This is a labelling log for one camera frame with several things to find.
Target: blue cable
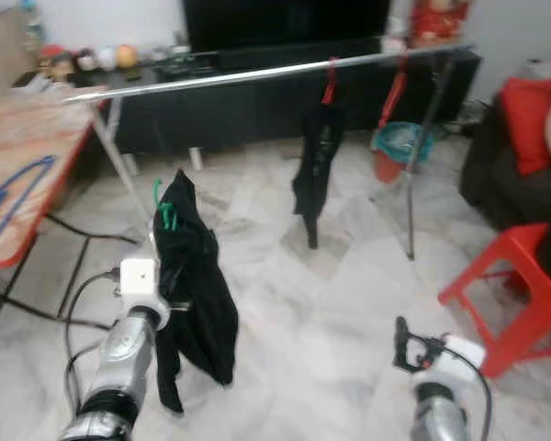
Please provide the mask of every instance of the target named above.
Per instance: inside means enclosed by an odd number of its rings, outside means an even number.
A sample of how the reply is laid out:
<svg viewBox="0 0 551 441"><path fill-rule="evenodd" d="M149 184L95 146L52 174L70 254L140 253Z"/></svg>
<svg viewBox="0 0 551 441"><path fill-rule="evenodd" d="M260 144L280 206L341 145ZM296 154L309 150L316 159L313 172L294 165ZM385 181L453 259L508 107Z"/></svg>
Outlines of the blue cable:
<svg viewBox="0 0 551 441"><path fill-rule="evenodd" d="M44 156L38 161L35 161L34 163L24 166L16 173L14 173L12 176L10 176L5 182L2 183L2 185L0 186L0 205L5 201L6 196L8 196L8 187L13 182L15 182L22 175L34 169L35 167L42 166L42 170L40 171L40 173L35 177L35 179L33 179L33 181L28 185L28 187L25 189L22 195L20 195L20 197L14 203L14 205L12 206L12 209L10 209L10 211L8 211L7 214L4 216L4 218L0 221L0 234L2 234L2 232L6 228L6 225L8 225L8 223L12 220L12 217L17 212L20 205L28 197L28 195L33 190L33 188L35 188L35 186L39 183L39 181L49 172L54 162L55 162L55 156L50 154L47 156Z"/></svg>

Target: white wall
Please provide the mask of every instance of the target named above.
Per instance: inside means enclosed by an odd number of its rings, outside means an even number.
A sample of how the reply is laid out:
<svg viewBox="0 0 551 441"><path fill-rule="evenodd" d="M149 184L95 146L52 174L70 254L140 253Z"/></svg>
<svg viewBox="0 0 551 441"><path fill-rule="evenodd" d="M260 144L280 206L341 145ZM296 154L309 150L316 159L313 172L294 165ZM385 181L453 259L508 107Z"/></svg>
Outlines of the white wall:
<svg viewBox="0 0 551 441"><path fill-rule="evenodd" d="M152 47L186 34L180 0L37 0L49 42L77 50L120 43Z"/></svg>
<svg viewBox="0 0 551 441"><path fill-rule="evenodd" d="M393 14L408 17L410 4L394 0ZM551 58L551 0L477 0L466 40L483 57L469 97L490 100L526 60Z"/></svg>

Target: clothes drying rack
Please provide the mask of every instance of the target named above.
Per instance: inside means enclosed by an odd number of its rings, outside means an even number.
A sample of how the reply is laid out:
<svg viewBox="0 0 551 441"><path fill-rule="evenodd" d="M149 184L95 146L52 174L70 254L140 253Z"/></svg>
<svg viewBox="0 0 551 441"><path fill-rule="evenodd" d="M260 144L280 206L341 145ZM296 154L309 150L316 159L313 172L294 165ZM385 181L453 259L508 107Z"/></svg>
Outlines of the clothes drying rack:
<svg viewBox="0 0 551 441"><path fill-rule="evenodd" d="M455 55L460 51L472 49L473 45L469 43L442 45L431 48L410 49L395 53L374 53L361 55L357 57L340 58L334 61L335 69L344 67L359 66L362 64L373 64L376 62L385 62L397 60L403 57L408 57L409 60L432 55L442 56L443 65L435 80L435 88L431 101L426 109L422 120L422 129L419 132L418 139L412 149L410 160L402 172L400 181L406 185L406 199L408 209L408 244L406 254L410 260L414 260L414 215L413 215L413 170L418 162L419 151L426 142L430 133L433 121L436 117L437 110L444 96L445 89L449 83L451 72L455 62ZM247 83L252 81L261 81L269 78L288 77L296 74L304 74L308 72L326 71L331 66L330 62L307 62L303 64L295 64L290 66L275 67L270 69L260 69L242 73L229 73L224 75L210 76L205 78L197 78L191 80L175 81L172 83L163 83L159 85L145 85L126 87L116 90L108 90L98 93L88 93L64 100L66 103L85 102L91 109L93 124L96 134L102 145L104 146L110 161L117 170L125 187L129 191L130 196L135 204L135 208L141 217L141 230L149 236L152 214L147 210L147 205L139 195L135 183L132 179L131 172L124 158L118 150L115 142L116 129L120 119L120 110L122 107L122 98L127 96L137 96L154 94L161 92L179 91L186 89L212 87L217 85L233 85L238 83ZM104 99L111 99L111 107L108 115L108 121L105 122L100 114L98 103Z"/></svg>

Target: wooden table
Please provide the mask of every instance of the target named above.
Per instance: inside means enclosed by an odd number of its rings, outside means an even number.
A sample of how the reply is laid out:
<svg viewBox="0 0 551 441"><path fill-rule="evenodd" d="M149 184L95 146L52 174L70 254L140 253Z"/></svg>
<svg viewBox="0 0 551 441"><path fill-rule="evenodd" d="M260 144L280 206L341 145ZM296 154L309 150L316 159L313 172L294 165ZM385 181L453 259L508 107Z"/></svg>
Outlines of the wooden table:
<svg viewBox="0 0 551 441"><path fill-rule="evenodd" d="M33 187L0 233L0 268L19 264L3 294L5 297L14 286L18 272L24 265L40 221L48 215L52 201L64 184L89 134L91 114L88 107L83 104L64 105L62 100L102 89L104 88L59 89L35 96L0 98L0 186L26 165L47 155L55 157L46 175ZM0 223L39 173L39 169L33 169L8 187L8 195L0 205ZM59 220L55 221L86 237L82 254L68 286L69 290L73 286L87 243L91 238L100 236L82 232ZM63 308L64 303L60 307L60 315Z"/></svg>

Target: red cushion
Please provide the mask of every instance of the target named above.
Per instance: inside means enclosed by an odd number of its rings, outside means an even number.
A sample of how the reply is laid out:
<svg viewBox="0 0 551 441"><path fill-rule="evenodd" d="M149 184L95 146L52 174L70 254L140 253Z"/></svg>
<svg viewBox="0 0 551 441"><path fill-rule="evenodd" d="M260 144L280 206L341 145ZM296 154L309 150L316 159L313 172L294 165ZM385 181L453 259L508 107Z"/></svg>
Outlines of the red cushion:
<svg viewBox="0 0 551 441"><path fill-rule="evenodd" d="M501 92L504 113L521 175L551 165L545 123L551 109L551 80L511 78Z"/></svg>

